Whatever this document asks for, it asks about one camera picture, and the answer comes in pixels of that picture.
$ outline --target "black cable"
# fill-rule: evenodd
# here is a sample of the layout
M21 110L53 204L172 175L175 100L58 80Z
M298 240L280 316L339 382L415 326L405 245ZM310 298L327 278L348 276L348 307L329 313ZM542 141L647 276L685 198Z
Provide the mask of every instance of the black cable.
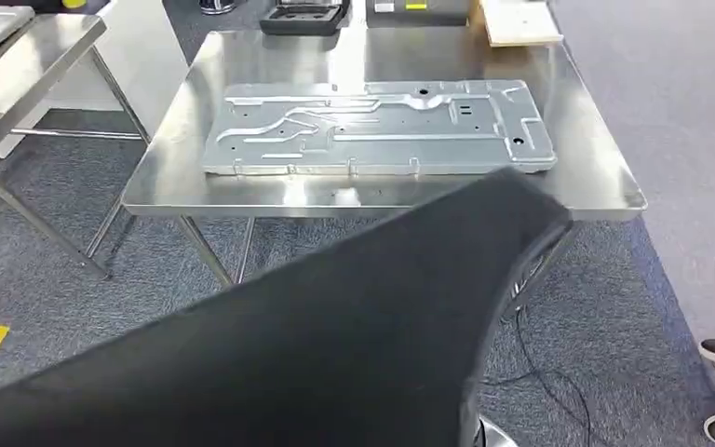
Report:
M533 377L538 381L538 383L541 385L541 387L544 389L550 399L554 400L564 412L566 412L574 421L576 421L580 425L580 427L584 427L586 429L586 447L590 447L591 436L607 447L614 447L609 441L593 433L593 426L590 420L590 409L587 406L585 394L582 392L582 389L580 389L580 387L574 382L574 380L561 371L541 371L535 366L535 364L533 363L533 358L530 356L530 352L528 352L528 348L525 345L524 338L522 337L520 314L521 312L518 312L516 315L514 321L516 323L515 329L517 334L517 340L519 341L519 346L522 350L522 355L524 356L525 361L530 368L530 371L518 377L513 377L499 382L492 382L488 377L484 377L484 380L482 380L481 383L486 386L506 386ZM566 405L565 402L563 402L557 395L555 395L555 392L552 391L552 388L550 388L549 384L544 380L545 376L547 375L556 375L557 377L565 381L569 385L569 387L573 388L577 392L580 404L583 408L583 412L585 413L585 419L577 416L574 411L568 405Z

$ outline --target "stainless steel table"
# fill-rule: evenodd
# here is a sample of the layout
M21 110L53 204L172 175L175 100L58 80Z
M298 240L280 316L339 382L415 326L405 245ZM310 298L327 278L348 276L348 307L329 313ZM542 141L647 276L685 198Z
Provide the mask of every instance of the stainless steel table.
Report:
M104 32L105 24L97 16L45 15L34 18L23 30L2 44L0 47L0 140L11 133L149 142L146 130L130 108L124 93L116 84L97 49L93 47L94 42ZM74 129L17 129L16 126L44 98L56 82L78 61L89 56L136 126L138 133ZM1 182L0 197L39 231L59 243L81 265L88 267L98 275L106 275L105 271L91 258L121 209L118 199L109 210L89 246L85 251L81 251Z
M249 218L239 281L257 217L382 216L474 177L205 175L200 159L226 86L481 78L528 83L559 157L554 169L530 179L571 209L575 219L627 220L646 208L566 48L490 49L485 35L466 27L355 27L331 37L266 36L259 31L209 34L129 180L122 203L133 214L178 219L218 280L229 285L232 277L192 216Z

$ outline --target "chair base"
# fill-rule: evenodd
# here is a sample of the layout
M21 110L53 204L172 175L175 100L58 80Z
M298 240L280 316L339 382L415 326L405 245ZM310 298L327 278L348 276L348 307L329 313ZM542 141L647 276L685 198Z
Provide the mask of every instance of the chair base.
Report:
M475 447L517 447L517 443L492 421L479 415Z

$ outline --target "gray carpet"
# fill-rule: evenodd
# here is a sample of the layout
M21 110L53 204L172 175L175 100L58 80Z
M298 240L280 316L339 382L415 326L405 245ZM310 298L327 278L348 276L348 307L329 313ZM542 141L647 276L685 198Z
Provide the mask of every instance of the gray carpet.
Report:
M123 129L119 114L53 112L43 126ZM94 232L141 148L134 142L29 137L0 163L10 187L83 242ZM369 221L264 219L249 272L271 268ZM213 248L236 268L245 220L201 221ZM171 221L123 215L100 253L114 277L91 278L0 202L0 385L80 352L217 290ZM568 373L586 393L598 436L610 445L704 446L701 421L715 411L681 311L640 220L592 223L533 297L523 335L541 369ZM494 342L488 374L526 365L510 326ZM552 386L581 414L562 381ZM522 446L581 445L580 426L534 381L486 387L481 407Z

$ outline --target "black case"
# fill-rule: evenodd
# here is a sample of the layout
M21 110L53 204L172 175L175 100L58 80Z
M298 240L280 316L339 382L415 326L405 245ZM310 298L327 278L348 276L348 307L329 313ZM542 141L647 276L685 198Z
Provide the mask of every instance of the black case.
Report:
M344 0L333 6L278 5L259 21L259 26L271 35L333 35L349 4Z

